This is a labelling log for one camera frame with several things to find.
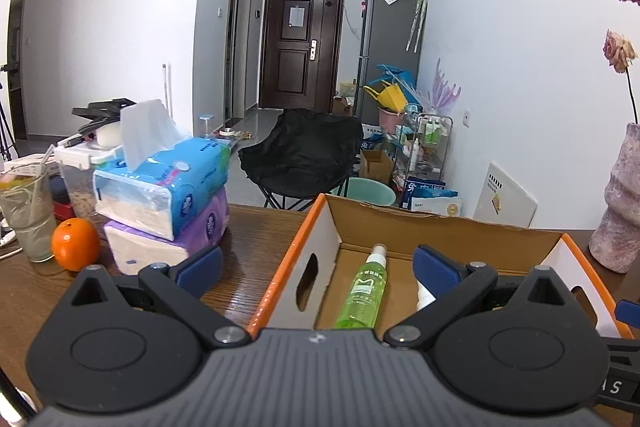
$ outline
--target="orange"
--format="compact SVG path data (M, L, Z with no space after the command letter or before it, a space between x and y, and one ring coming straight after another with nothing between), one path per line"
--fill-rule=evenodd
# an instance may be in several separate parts
M51 251L60 266L79 272L98 261L100 238L89 221L72 217L56 228L51 237Z

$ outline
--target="teal bucket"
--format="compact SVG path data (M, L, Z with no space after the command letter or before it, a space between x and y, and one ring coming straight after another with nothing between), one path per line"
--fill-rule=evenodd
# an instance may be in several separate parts
M338 188L334 188L331 193L337 196ZM380 206L396 204L396 193L391 188L367 178L349 178L349 192L346 197L350 200L364 201L365 203L378 204Z

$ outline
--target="pink vase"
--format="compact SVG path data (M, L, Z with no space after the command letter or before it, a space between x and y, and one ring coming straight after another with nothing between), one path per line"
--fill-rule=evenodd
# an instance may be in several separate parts
M604 190L607 210L589 242L604 267L626 273L640 250L640 125L626 126L618 161Z

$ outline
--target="plastic storage container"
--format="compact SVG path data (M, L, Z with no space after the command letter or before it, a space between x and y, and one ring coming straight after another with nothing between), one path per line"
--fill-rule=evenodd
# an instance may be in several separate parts
M91 221L98 235L106 239L104 226L109 218L95 211L94 170L103 163L122 157L122 147L104 148L95 142L84 142L65 148L60 145L62 143L56 147L55 156L74 212L76 216Z

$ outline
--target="brown door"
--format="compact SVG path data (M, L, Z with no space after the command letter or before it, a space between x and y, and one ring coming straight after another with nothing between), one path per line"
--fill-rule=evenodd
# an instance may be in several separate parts
M342 0L267 0L260 107L328 112Z
M20 60L22 55L21 26L22 8L24 1L19 0L11 5L9 11L9 33L7 35L7 59L5 71L8 75L9 106L11 108L11 120L14 126L16 139L27 139L27 126L24 117L22 103L22 73L20 73Z

